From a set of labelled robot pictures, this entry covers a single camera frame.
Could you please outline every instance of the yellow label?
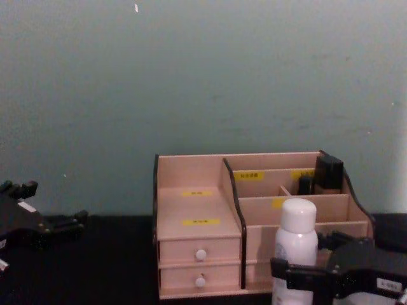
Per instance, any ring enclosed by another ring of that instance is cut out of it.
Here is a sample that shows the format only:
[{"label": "yellow label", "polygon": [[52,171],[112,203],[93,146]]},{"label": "yellow label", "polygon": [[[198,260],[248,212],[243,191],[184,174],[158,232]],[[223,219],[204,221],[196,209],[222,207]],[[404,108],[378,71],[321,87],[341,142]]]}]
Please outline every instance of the yellow label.
[{"label": "yellow label", "polygon": [[211,191],[188,191],[183,192],[183,196],[212,196]]},{"label": "yellow label", "polygon": [[220,224],[220,223],[221,220],[219,218],[183,220],[184,226],[203,226],[205,224]]},{"label": "yellow label", "polygon": [[272,208],[282,208],[282,204],[285,200],[287,200],[287,198],[274,198],[272,201]]},{"label": "yellow label", "polygon": [[301,176],[314,176],[315,175],[315,169],[310,169],[310,170],[292,170],[291,171],[291,178],[293,180],[298,180]]},{"label": "yellow label", "polygon": [[235,172],[233,173],[236,181],[261,181],[265,178],[265,173],[262,171],[250,171],[250,172]]}]

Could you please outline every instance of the black edge trim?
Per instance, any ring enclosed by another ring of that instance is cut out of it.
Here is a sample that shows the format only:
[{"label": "black edge trim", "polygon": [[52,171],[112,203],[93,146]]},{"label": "black edge trim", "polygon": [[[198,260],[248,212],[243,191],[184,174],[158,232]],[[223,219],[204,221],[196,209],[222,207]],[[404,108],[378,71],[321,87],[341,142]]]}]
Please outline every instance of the black edge trim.
[{"label": "black edge trim", "polygon": [[157,194],[157,182],[158,182],[158,158],[159,155],[155,155],[155,160],[154,160],[154,174],[153,174],[153,227],[152,227],[152,233],[153,233],[153,255],[154,255],[154,281],[155,284],[154,289],[155,295],[156,295],[156,304],[160,303],[160,279],[158,278],[158,249],[157,249],[157,211],[158,211],[158,194]]},{"label": "black edge trim", "polygon": [[[330,154],[328,154],[327,152],[320,150],[320,153],[326,155],[326,156],[331,156]],[[354,201],[356,202],[356,205],[362,210],[362,212],[369,218],[370,222],[371,222],[371,227],[373,230],[373,239],[376,240],[376,220],[374,218],[373,215],[371,215],[362,205],[361,202],[357,199],[357,196],[355,194],[354,191],[354,187],[352,186],[352,183],[350,182],[350,178],[348,175],[348,172],[346,171],[345,166],[343,166],[343,174],[345,176],[346,182],[349,186],[349,190],[350,190],[350,195],[353,197]]]},{"label": "black edge trim", "polygon": [[239,219],[240,219],[240,224],[242,225],[242,255],[241,255],[242,261],[241,261],[241,269],[240,269],[240,274],[241,274],[240,288],[245,289],[246,288],[246,245],[247,245],[246,221],[244,220],[242,211],[240,209],[239,199],[237,196],[235,176],[233,175],[233,170],[231,169],[229,162],[226,158],[223,158],[223,163],[226,165],[226,168],[229,171],[231,188],[233,190],[233,200],[235,202],[235,208],[236,208],[237,215],[239,216]]}]

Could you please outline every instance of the white label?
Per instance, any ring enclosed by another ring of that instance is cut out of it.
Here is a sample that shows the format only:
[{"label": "white label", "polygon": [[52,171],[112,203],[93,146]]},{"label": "white label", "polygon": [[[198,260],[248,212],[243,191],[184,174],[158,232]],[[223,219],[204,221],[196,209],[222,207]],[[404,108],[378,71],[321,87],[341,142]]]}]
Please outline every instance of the white label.
[{"label": "white label", "polygon": [[385,280],[384,278],[377,278],[377,288],[401,292],[403,290],[403,285],[398,281],[389,281]]},{"label": "white label", "polygon": [[25,203],[24,201],[19,202],[18,205],[24,209],[26,209],[27,211],[33,213],[36,211],[35,208],[33,208],[32,206],[30,206],[28,203]]}]

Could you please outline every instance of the white bottle cap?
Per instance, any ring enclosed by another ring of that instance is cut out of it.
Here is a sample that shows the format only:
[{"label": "white bottle cap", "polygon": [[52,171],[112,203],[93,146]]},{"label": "white bottle cap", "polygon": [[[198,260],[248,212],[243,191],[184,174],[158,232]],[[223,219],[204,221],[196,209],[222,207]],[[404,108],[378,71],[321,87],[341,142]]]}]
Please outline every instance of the white bottle cap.
[{"label": "white bottle cap", "polygon": [[292,198],[282,205],[281,228],[296,234],[307,234],[315,229],[317,208],[305,199]]}]

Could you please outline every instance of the wooden desk organizer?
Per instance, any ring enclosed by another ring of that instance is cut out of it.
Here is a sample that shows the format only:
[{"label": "wooden desk organizer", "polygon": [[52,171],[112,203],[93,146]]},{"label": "wooden desk organizer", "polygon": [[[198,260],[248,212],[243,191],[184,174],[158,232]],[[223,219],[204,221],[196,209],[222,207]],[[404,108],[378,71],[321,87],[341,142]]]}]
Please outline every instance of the wooden desk organizer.
[{"label": "wooden desk organizer", "polygon": [[[340,194],[295,196],[319,152],[157,156],[153,245],[160,299],[270,293],[270,259],[281,206],[290,197],[317,207],[316,231],[373,237],[373,218],[349,177]],[[196,253],[207,254],[198,261]],[[323,266],[328,251],[318,253]],[[205,279],[196,287],[198,277]]]}]

